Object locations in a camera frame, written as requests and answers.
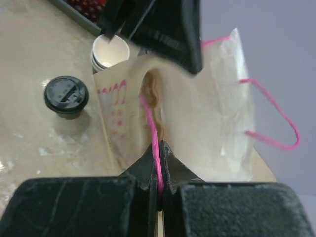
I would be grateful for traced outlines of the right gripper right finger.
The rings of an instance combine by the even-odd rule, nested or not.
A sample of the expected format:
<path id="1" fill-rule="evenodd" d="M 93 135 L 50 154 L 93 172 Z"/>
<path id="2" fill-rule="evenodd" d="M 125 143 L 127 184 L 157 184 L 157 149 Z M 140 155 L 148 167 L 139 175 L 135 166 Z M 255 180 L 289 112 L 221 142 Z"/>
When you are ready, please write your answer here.
<path id="1" fill-rule="evenodd" d="M 296 193 L 277 182 L 205 182 L 161 141 L 166 237 L 313 237 Z"/>

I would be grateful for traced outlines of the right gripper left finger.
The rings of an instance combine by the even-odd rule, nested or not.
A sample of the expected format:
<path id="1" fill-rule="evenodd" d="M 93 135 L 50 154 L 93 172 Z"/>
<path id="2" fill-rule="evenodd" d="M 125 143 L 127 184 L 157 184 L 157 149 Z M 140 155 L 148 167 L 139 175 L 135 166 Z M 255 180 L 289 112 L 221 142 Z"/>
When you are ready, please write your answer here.
<path id="1" fill-rule="evenodd" d="M 119 176 L 24 181 L 4 211 L 4 236 L 157 236 L 156 156 L 149 146 Z"/>

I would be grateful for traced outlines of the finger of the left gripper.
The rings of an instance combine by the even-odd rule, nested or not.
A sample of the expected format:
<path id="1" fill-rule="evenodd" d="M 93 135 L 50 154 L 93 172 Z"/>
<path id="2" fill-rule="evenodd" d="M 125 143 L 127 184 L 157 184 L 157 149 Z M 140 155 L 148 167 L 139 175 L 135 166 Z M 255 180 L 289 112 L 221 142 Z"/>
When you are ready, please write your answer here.
<path id="1" fill-rule="evenodd" d="M 200 1 L 137 0 L 121 33 L 135 45 L 190 74 L 203 69 Z"/>
<path id="2" fill-rule="evenodd" d="M 108 0 L 97 26 L 108 39 L 119 31 L 131 39 L 154 4 L 154 0 Z"/>

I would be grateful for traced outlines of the single cardboard cup carrier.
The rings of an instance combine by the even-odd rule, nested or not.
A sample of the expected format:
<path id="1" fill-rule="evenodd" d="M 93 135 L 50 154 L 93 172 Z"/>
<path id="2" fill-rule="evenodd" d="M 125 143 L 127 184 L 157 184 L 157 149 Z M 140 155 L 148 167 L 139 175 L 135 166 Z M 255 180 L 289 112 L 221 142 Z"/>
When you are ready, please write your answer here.
<path id="1" fill-rule="evenodd" d="M 168 129 L 162 121 L 162 86 L 157 70 L 152 69 L 145 74 L 141 86 L 141 95 L 145 97 L 152 112 L 158 139 L 169 142 Z"/>

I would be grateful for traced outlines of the brown paper bag pink handles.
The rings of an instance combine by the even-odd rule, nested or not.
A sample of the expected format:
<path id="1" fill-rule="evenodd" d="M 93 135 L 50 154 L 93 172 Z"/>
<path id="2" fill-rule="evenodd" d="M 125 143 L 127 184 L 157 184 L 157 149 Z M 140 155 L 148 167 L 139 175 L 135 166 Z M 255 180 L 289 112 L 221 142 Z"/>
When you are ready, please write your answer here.
<path id="1" fill-rule="evenodd" d="M 238 29 L 202 45 L 203 69 L 192 75 L 147 54 L 94 75 L 103 128 L 112 160 L 125 172 L 149 146 L 157 150 L 157 221 L 163 219 L 164 178 L 152 112 L 141 86 L 154 69 L 161 78 L 162 121 L 177 159 L 205 182 L 252 182 L 255 139 L 281 149 L 288 145 L 255 132 L 251 88 L 266 90 L 249 77 Z"/>

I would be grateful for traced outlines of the black plastic cup lid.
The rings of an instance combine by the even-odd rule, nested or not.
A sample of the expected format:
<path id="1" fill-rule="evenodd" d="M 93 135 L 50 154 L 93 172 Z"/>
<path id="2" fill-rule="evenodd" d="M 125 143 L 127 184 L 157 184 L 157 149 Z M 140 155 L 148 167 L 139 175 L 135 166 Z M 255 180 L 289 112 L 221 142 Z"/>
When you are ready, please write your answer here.
<path id="1" fill-rule="evenodd" d="M 58 76 L 44 90 L 46 106 L 63 118 L 80 115 L 88 100 L 86 85 L 73 76 Z"/>

